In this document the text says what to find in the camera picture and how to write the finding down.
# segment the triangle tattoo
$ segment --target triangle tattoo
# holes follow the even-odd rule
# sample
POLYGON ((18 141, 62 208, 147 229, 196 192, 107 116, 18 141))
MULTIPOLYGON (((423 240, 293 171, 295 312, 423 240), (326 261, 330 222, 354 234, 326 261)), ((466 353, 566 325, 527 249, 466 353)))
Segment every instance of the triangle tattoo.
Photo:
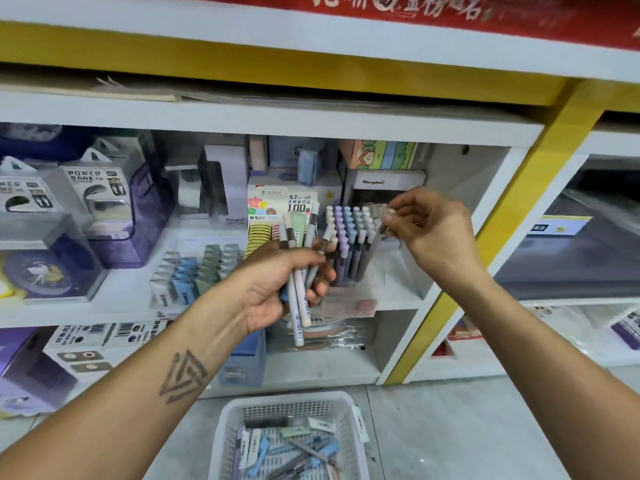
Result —
POLYGON ((207 375, 207 370, 190 350, 183 355, 176 352, 159 395, 169 394, 166 404, 179 401, 199 391, 204 386, 207 375))

